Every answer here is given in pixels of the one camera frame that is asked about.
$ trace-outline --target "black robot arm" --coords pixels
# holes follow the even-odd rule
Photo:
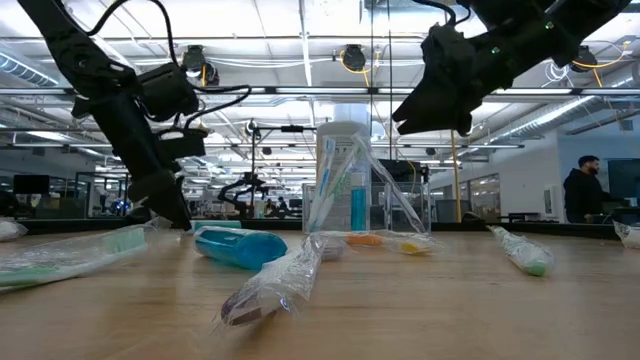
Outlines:
[[[175,158],[204,155],[202,136],[185,134],[164,142],[147,120],[165,121],[198,110],[198,99],[176,62],[136,76],[110,59],[69,17],[60,0],[18,0],[42,33],[56,65],[77,92],[73,115],[91,114],[132,177],[129,197],[188,229],[189,212],[175,173]],[[167,25],[168,15],[160,7]]]
[[[433,1],[414,0],[436,6]],[[400,134],[454,129],[466,135],[471,111],[497,88],[541,61],[565,66],[580,43],[618,15],[631,0],[458,0],[488,31],[465,39],[455,18],[435,25],[422,43],[422,81],[394,112]]]

